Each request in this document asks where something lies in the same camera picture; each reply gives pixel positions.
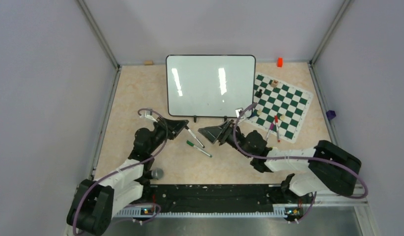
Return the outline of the black cap white marker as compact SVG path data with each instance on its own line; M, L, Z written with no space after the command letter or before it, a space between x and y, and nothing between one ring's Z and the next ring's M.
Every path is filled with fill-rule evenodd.
M196 134L188 126L185 126L185 129L191 134L191 136L198 142L198 144L202 148L205 148L205 145L201 142L201 140L196 136Z

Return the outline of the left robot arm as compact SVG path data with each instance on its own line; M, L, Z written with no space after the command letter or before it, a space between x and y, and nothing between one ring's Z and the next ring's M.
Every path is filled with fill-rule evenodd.
M188 123L186 119L158 117L153 130L138 129L130 155L118 168L98 180L85 179L78 185L66 223L74 231L100 236L127 205L136 200L148 202L151 190L140 180L150 171L155 155L167 140L174 140Z

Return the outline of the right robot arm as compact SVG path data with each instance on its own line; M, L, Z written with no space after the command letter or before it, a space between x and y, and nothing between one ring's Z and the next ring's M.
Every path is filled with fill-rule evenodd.
M228 120L218 126L198 129L212 144L228 144L252 160L257 171L288 171L281 184L282 197L289 203L312 192L328 190L354 199L354 189L362 162L352 154L327 140L306 149L279 150L268 147L267 141L256 130L244 135Z

